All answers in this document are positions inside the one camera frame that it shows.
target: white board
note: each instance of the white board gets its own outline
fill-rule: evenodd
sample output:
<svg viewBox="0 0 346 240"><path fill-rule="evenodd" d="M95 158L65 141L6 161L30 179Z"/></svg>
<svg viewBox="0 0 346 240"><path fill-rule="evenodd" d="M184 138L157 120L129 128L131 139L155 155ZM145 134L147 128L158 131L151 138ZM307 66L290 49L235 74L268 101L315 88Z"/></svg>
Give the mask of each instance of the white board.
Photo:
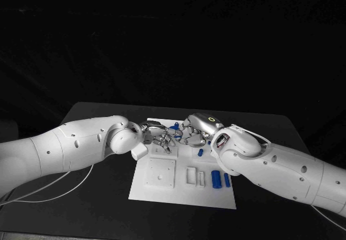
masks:
<svg viewBox="0 0 346 240"><path fill-rule="evenodd" d="M176 122L183 123L181 120L157 118L148 118L147 120L158 121L167 128ZM183 131L183 137L189 137L186 130ZM228 175L230 187L226 187L225 172L216 159L210 156L212 149L207 144L202 147L203 155L200 157L197 156L199 148L179 143L176 143L173 154L166 154L161 147L154 144L147 145L147 148L148 154L137 161L129 200L236 209L230 176ZM187 184L187 168L194 168L196 184ZM220 174L222 188L219 189L213 188L213 170L217 170Z"/></svg>

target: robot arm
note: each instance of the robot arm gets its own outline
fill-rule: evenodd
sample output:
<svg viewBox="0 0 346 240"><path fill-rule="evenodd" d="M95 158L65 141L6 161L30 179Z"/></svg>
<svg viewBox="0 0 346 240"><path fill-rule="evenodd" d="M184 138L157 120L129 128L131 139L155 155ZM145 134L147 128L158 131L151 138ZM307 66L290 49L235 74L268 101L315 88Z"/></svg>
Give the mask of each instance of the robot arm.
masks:
<svg viewBox="0 0 346 240"><path fill-rule="evenodd" d="M210 155L228 174L242 174L278 196L346 217L344 169L278 144L259 144L240 127L223 127L206 114L190 115L187 125L209 136Z"/></svg>
<svg viewBox="0 0 346 240"><path fill-rule="evenodd" d="M109 116L67 122L34 137L0 143L0 197L33 179L83 169L112 154L131 151L138 160L148 153L144 143L168 153L168 134L183 135L158 122L138 125Z"/></svg>

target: black table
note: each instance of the black table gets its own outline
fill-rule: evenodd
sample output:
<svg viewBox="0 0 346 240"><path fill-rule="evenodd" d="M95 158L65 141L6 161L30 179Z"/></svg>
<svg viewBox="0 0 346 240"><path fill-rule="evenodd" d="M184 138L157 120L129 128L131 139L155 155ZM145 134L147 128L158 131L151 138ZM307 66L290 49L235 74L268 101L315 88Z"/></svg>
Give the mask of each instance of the black table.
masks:
<svg viewBox="0 0 346 240"><path fill-rule="evenodd" d="M210 113L225 126L236 124L271 142L308 154L294 125L282 115L79 102L62 124L112 115L135 123L147 118L184 120L197 112ZM346 238L346 233L308 205L275 196L242 175L232 176L236 210L128 200L135 164L129 153L111 155L95 164L88 179L67 195L42 203L7 204L0 211L0 231L121 240ZM88 171L85 168L72 172L26 200L44 200L65 193ZM40 188L60 175L49 175L21 185L10 199Z"/></svg>

